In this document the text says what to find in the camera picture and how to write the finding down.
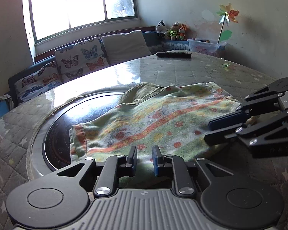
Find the blue sofa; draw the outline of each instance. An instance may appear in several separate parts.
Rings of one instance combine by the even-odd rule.
[[[165,39],[160,40],[157,36],[156,31],[143,32],[142,34],[152,54],[155,54],[158,51],[169,51],[169,50],[176,50],[176,49],[189,50],[189,44],[187,41],[171,41],[171,40],[165,40]],[[102,41],[101,41],[101,46],[102,46],[104,53],[107,54]],[[14,86],[15,82],[38,71],[44,65],[52,61],[56,61],[54,55],[46,59],[43,59],[39,62],[36,62],[34,65],[26,68],[25,70],[15,74],[14,76],[8,79],[8,86],[10,88],[10,91],[8,92],[8,94],[12,97],[15,107],[18,106],[18,100],[17,100],[16,90]]]

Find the black cooktop surface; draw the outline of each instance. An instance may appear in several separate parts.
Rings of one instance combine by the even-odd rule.
[[[122,94],[92,95],[61,109],[59,113],[63,114],[49,128],[43,143],[43,157],[52,171],[71,164],[69,141],[71,126],[92,121],[114,108]]]

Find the butterfly pillow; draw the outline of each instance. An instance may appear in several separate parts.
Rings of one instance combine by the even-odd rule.
[[[37,72],[18,80],[14,86],[18,103],[21,104],[61,84],[57,64],[53,61],[44,65]]]
[[[60,48],[54,56],[61,66],[63,83],[109,67],[99,37]]]

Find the quilted tablecloth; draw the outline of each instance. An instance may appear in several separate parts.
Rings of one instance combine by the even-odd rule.
[[[244,96],[274,79],[248,67],[200,53],[193,53],[190,60],[152,55],[70,81],[4,115],[0,119],[0,229],[12,227],[5,208],[6,197],[15,187],[28,181],[28,143],[34,129],[52,109],[83,92],[116,85],[150,82],[161,86],[184,86],[212,81],[242,101]],[[253,159],[245,147],[235,143],[213,156],[212,161],[274,186],[285,200],[278,227],[288,230],[288,157]]]

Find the window sill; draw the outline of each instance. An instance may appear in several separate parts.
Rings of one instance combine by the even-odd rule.
[[[65,32],[65,33],[62,33],[62,34],[58,34],[56,36],[53,36],[51,38],[48,38],[46,40],[43,40],[41,42],[38,42],[35,44],[35,46],[40,46],[44,43],[47,43],[49,41],[52,41],[54,39],[57,39],[57,38],[60,38],[64,35],[68,35],[68,34],[71,34],[71,33],[75,33],[77,31],[81,31],[81,30],[84,30],[84,29],[88,29],[88,28],[94,28],[94,27],[100,27],[100,26],[103,26],[103,25],[109,25],[109,24],[115,24],[115,23],[121,23],[121,22],[128,22],[128,21],[140,21],[141,18],[132,18],[132,19],[126,19],[126,20],[117,20],[117,21],[109,21],[109,22],[102,22],[102,23],[98,23],[98,24],[93,24],[93,25],[89,25],[89,26],[85,26],[85,27],[80,27],[80,28],[77,28],[77,29],[74,29],[74,30],[71,30],[71,31],[68,31],[68,32]]]

